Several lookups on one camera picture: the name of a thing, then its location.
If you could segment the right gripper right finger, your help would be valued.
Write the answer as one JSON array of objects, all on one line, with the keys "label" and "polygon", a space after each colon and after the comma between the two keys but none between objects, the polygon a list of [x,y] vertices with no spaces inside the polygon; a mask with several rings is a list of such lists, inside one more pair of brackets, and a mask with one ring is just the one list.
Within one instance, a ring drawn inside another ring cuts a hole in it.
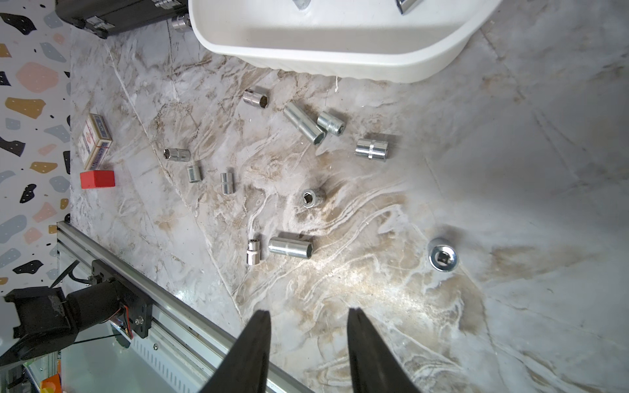
[{"label": "right gripper right finger", "polygon": [[360,308],[351,308],[347,340],[354,392],[419,392]]}]

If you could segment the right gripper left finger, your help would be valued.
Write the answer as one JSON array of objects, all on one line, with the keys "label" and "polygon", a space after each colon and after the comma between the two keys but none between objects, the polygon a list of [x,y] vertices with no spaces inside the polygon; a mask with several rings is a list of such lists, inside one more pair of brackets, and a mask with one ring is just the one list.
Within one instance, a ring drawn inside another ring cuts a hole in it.
[{"label": "right gripper left finger", "polygon": [[266,392],[271,316],[258,310],[200,392]]}]

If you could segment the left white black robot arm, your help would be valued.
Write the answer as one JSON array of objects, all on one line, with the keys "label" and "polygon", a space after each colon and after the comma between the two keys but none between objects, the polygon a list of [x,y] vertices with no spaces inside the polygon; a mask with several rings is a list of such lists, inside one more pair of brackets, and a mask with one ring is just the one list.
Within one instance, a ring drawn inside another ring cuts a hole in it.
[{"label": "left white black robot arm", "polygon": [[114,283],[99,283],[66,295],[61,288],[10,291],[1,299],[1,369],[69,347],[80,332],[120,310]]}]

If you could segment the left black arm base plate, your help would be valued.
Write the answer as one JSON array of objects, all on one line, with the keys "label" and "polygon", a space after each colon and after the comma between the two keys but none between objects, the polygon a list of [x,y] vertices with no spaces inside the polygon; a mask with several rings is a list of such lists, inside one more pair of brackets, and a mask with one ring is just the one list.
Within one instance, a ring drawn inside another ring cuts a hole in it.
[{"label": "left black arm base plate", "polygon": [[116,288],[118,309],[124,320],[127,336],[147,338],[152,326],[153,299],[129,278],[102,260],[94,260],[92,270],[98,283],[112,283]]}]

